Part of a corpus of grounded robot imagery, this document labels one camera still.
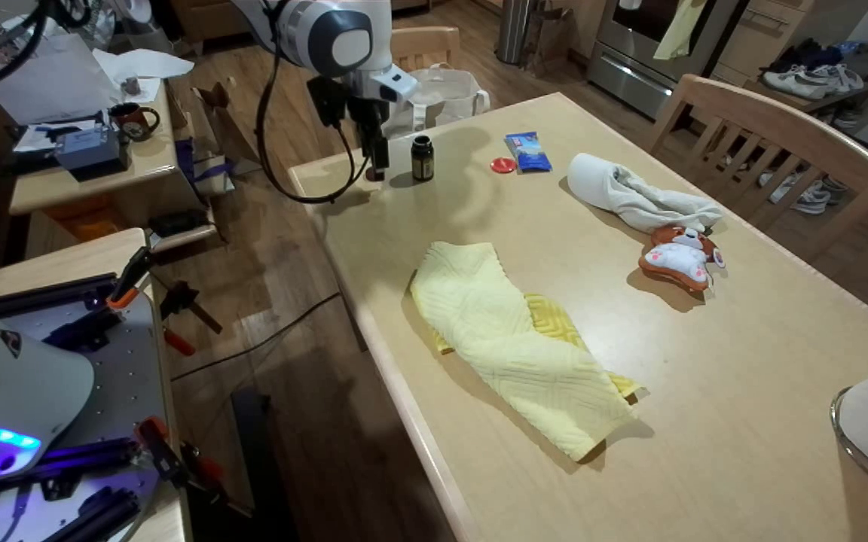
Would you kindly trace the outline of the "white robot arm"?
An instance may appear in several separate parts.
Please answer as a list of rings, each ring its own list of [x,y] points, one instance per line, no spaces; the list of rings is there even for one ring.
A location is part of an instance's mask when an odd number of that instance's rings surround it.
[[[388,168],[385,120],[418,80],[395,64],[388,0],[231,0],[253,39],[310,71],[308,92],[327,125],[349,116],[369,171]]]

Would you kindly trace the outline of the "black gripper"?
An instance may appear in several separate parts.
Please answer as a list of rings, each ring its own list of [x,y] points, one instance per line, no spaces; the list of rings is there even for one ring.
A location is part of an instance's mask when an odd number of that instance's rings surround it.
[[[360,145],[365,148],[365,178],[385,181],[388,168],[388,140],[382,134],[385,105],[378,99],[360,99],[342,80],[317,75],[308,80],[310,102],[322,125],[342,125],[344,116],[353,116]]]

